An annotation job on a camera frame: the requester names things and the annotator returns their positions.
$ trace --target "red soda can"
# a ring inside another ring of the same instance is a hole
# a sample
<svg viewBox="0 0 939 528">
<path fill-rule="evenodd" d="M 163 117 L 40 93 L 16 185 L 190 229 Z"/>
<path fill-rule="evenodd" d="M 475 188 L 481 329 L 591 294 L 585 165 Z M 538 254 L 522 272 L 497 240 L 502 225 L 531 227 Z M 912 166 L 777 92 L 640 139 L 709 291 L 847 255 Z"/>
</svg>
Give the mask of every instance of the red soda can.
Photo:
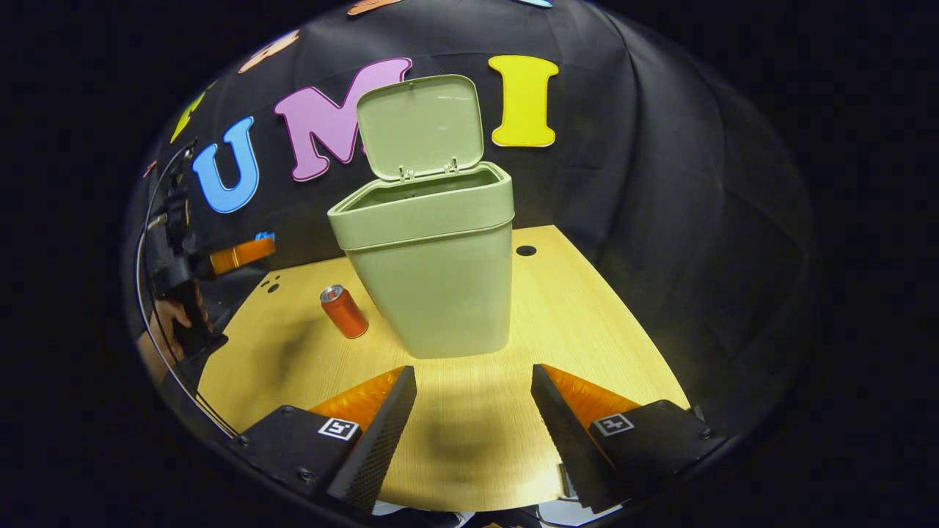
<svg viewBox="0 0 939 528">
<path fill-rule="evenodd" d="M 335 284 L 324 289 L 319 294 L 319 303 L 339 332 L 349 339 L 365 334 L 368 330 L 368 321 L 344 287 Z"/>
</svg>

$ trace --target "green trash can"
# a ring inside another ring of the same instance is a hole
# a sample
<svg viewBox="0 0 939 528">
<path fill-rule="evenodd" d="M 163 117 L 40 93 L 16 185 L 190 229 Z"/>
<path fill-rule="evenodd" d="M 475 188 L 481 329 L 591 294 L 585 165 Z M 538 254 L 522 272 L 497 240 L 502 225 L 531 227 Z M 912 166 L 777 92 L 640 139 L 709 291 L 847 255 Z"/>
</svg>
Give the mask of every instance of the green trash can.
<svg viewBox="0 0 939 528">
<path fill-rule="evenodd" d="M 356 108 L 372 172 L 329 210 L 381 315 L 411 355 L 502 349 L 512 300 L 512 178 L 483 157 L 476 86 L 462 75 L 372 90 Z"/>
</svg>

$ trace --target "can top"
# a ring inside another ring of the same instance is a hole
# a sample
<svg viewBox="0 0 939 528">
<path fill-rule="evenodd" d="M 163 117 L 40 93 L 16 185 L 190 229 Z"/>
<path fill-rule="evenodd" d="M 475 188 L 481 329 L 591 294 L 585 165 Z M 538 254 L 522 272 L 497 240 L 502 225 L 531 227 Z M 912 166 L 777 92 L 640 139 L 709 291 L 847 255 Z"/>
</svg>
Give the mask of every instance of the can top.
<svg viewBox="0 0 939 528">
<path fill-rule="evenodd" d="M 324 304 L 332 303 L 336 299 L 339 299 L 339 296 L 342 295 L 344 291 L 346 291 L 345 288 L 338 284 L 334 284 L 324 289 L 323 292 L 319 294 L 319 301 Z"/>
</svg>

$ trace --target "wooden table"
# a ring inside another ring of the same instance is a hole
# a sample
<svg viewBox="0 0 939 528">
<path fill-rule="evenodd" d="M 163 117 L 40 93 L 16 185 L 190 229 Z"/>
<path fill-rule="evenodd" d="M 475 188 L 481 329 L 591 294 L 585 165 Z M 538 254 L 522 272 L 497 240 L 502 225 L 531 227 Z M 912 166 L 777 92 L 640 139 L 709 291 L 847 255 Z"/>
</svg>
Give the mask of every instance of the wooden table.
<svg viewBox="0 0 939 528">
<path fill-rule="evenodd" d="M 309 409 L 400 365 L 418 395 L 379 499 L 444 511 L 532 505 L 562 495 L 561 459 L 531 399 L 531 366 L 547 363 L 639 404 L 685 393 L 649 336 L 599 273 L 553 225 L 518 229 L 509 344 L 491 354 L 408 355 L 346 258 L 271 272 L 225 329 L 199 390 L 244 430 L 278 406 Z M 280 285 L 269 293 L 272 285 Z M 346 339 L 319 306 L 342 284 L 369 320 Z"/>
</svg>

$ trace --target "pink letter m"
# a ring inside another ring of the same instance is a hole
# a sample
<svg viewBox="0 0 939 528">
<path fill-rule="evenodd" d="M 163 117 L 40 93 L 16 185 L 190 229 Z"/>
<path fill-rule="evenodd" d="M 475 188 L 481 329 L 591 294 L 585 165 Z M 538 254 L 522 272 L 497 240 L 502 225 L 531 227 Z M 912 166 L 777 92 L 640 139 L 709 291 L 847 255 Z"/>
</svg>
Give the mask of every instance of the pink letter m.
<svg viewBox="0 0 939 528">
<path fill-rule="evenodd" d="M 313 179 L 330 168 L 330 161 L 316 152 L 316 136 L 326 149 L 342 163 L 352 161 L 359 122 L 355 106 L 369 90 L 400 83 L 411 67 L 409 58 L 392 58 L 370 64 L 356 74 L 342 106 L 310 86 L 294 92 L 274 106 L 274 113 L 284 116 L 297 166 L 296 181 Z"/>
</svg>

